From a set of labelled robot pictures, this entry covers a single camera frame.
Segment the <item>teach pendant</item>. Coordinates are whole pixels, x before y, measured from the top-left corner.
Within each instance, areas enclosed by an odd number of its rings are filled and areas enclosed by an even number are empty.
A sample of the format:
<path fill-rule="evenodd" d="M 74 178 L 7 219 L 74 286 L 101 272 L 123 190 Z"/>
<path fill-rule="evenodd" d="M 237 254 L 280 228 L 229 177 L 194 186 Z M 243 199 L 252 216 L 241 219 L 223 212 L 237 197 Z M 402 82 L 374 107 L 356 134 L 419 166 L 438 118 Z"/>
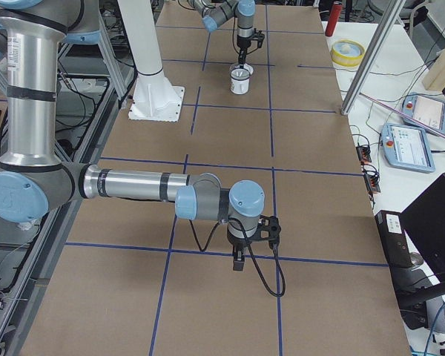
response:
<path fill-rule="evenodd" d="M 396 168 L 423 173 L 435 171 L 435 163 L 423 128 L 386 123 L 381 131 L 384 156 Z"/>
<path fill-rule="evenodd" d="M 445 100 L 411 93 L 403 101 L 402 113 L 445 134 Z"/>

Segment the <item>wooden beam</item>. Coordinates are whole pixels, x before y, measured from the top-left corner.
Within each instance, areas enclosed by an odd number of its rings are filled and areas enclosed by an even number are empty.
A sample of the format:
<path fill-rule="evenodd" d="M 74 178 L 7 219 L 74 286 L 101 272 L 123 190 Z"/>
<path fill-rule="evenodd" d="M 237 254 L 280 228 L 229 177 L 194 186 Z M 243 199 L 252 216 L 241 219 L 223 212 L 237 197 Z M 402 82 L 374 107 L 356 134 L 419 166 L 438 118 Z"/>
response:
<path fill-rule="evenodd" d="M 445 48 L 434 65 L 429 69 L 422 84 L 427 90 L 442 91 L 445 88 Z"/>

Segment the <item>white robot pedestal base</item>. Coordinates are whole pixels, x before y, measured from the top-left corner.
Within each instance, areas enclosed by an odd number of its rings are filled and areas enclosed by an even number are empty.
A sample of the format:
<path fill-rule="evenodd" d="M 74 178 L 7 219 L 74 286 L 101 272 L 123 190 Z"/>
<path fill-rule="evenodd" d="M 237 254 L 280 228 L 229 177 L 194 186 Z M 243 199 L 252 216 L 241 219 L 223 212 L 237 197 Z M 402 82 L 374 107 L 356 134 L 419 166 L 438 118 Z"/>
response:
<path fill-rule="evenodd" d="M 173 86 L 165 76 L 151 3 L 122 0 L 118 4 L 137 72 L 129 118 L 177 122 L 185 88 Z"/>

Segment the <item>black orange connector block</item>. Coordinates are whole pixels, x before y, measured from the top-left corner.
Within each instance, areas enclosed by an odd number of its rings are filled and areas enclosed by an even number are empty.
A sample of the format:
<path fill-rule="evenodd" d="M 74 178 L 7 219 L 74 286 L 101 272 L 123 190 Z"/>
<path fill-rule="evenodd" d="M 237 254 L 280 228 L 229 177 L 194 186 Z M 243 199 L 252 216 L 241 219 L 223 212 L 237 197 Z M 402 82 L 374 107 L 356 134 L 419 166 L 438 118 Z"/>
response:
<path fill-rule="evenodd" d="M 372 161 L 370 145 L 357 145 L 356 151 L 360 163 L 370 163 Z"/>
<path fill-rule="evenodd" d="M 363 174 L 366 189 L 370 194 L 380 193 L 379 174 L 374 171 L 366 171 Z"/>

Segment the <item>pink stick green tip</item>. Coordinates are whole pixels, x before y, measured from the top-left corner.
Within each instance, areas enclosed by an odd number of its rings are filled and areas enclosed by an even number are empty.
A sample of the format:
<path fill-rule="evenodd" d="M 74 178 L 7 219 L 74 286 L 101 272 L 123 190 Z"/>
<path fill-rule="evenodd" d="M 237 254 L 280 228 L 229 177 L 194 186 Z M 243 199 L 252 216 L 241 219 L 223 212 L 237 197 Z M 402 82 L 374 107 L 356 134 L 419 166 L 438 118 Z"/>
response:
<path fill-rule="evenodd" d="M 414 117 L 412 117 L 412 116 L 408 116 L 408 115 L 402 113 L 401 111 L 398 111 L 398 110 L 396 110 L 396 109 L 394 109 L 394 108 L 391 108 L 390 106 L 388 106 L 388 105 L 386 105 L 386 104 L 384 104 L 384 103 L 382 103 L 382 102 L 380 102 L 380 101 L 378 101 L 378 100 L 376 100 L 376 99 L 374 99 L 374 98 L 372 98 L 372 97 L 370 97 L 370 96 L 367 96 L 367 95 L 364 94 L 364 93 L 360 93 L 360 95 L 361 95 L 362 97 L 364 97 L 364 98 L 370 100 L 371 102 L 373 102 L 373 103 L 375 103 L 375 104 L 377 104 L 377 105 L 380 105 L 381 107 L 383 107 L 383 108 L 385 108 L 385 109 L 387 109 L 387 110 L 389 110 L 389 111 L 391 111 L 391 112 L 393 112 L 393 113 L 396 113 L 397 115 L 403 117 L 404 119 L 407 119 L 407 120 L 409 120 L 409 121 L 411 121 L 411 122 L 414 122 L 415 124 L 417 124 L 418 126 L 422 127 L 423 129 L 425 129 L 425 130 L 431 132 L 432 134 L 434 134 L 434 135 L 436 135 L 436 136 L 439 136 L 439 137 L 445 139 L 445 133 L 442 133 L 442 132 L 440 132 L 440 131 L 438 131 L 438 130 L 435 130 L 434 128 L 429 127 L 428 125 L 422 123 L 421 121 L 416 120 Z"/>

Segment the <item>white enamel mug blue rim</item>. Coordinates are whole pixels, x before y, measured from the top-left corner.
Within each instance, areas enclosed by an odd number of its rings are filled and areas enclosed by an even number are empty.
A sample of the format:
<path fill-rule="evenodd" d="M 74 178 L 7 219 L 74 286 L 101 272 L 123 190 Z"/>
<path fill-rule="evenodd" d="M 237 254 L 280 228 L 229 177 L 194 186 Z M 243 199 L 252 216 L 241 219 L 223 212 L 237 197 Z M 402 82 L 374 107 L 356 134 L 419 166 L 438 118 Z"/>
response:
<path fill-rule="evenodd" d="M 231 92 L 236 95 L 243 95 L 248 92 L 249 82 L 254 69 L 245 63 L 240 65 L 234 63 L 230 66 Z"/>

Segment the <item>black computer box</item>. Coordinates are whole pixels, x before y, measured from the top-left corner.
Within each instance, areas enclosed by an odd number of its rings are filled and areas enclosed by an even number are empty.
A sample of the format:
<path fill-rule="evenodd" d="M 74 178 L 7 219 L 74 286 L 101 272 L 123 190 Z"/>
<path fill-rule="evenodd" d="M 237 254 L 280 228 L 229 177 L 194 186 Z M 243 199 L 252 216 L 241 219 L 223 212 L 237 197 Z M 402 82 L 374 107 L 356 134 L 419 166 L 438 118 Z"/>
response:
<path fill-rule="evenodd" d="M 411 294 L 415 289 L 412 286 L 412 270 L 416 265 L 412 262 L 400 214 L 381 210 L 375 215 L 375 220 L 396 298 Z"/>

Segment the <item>clear plastic funnel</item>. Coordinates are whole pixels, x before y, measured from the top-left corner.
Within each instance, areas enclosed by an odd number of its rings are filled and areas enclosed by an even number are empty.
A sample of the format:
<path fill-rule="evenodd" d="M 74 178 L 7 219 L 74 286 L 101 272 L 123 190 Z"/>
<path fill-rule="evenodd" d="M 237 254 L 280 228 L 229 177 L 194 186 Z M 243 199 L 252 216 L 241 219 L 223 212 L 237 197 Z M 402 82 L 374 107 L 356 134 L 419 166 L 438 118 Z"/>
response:
<path fill-rule="evenodd" d="M 231 71 L 231 78 L 237 81 L 244 81 L 250 78 L 250 72 L 244 67 L 238 67 Z"/>

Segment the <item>teach pendant near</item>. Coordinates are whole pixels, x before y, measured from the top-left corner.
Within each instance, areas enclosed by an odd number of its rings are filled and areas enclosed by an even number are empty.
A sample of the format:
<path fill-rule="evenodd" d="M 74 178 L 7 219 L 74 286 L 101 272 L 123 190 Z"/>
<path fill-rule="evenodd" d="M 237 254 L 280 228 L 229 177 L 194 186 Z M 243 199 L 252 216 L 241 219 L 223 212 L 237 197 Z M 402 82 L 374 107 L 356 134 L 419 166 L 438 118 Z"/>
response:
<path fill-rule="evenodd" d="M 435 163 L 423 128 L 386 123 L 381 131 L 384 156 L 396 168 L 423 173 L 435 171 Z"/>

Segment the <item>teach pendant far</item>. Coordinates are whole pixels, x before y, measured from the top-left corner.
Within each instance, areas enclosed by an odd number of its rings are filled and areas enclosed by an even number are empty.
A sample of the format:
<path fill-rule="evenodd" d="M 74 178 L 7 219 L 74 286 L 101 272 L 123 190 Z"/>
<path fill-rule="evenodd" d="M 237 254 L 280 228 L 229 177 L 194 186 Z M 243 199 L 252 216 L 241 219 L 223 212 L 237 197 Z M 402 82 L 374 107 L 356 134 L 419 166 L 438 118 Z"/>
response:
<path fill-rule="evenodd" d="M 403 101 L 402 113 L 445 134 L 445 100 L 411 93 Z"/>

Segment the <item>red cylinder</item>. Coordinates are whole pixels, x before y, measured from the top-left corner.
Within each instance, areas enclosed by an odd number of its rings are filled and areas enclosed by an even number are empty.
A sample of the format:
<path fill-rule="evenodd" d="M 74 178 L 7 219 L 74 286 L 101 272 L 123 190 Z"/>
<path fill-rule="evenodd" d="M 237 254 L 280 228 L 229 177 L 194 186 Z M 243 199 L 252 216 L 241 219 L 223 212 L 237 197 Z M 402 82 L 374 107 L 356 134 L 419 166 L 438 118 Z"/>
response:
<path fill-rule="evenodd" d="M 329 11 L 329 20 L 325 29 L 325 36 L 331 37 L 336 28 L 340 13 L 343 9 L 343 3 L 341 1 L 334 1 Z"/>

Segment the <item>yellow tape roll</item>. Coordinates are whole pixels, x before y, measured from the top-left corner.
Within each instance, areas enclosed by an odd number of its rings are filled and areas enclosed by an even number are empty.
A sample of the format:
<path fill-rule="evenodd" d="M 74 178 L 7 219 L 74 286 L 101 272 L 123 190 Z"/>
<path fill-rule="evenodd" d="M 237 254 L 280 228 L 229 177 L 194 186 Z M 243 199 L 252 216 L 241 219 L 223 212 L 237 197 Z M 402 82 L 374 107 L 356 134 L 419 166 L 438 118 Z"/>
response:
<path fill-rule="evenodd" d="M 365 48 L 358 42 L 342 39 L 332 44 L 332 61 L 344 67 L 357 67 L 363 60 Z"/>

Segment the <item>black laptop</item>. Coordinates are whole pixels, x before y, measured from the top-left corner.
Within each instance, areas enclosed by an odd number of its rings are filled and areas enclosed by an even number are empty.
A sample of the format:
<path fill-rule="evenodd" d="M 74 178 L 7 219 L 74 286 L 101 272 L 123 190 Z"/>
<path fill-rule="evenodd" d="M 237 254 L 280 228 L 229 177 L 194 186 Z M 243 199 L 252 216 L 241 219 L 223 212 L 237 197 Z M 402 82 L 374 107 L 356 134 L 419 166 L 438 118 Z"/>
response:
<path fill-rule="evenodd" d="M 445 280 L 445 173 L 401 212 L 400 221 L 431 270 Z"/>

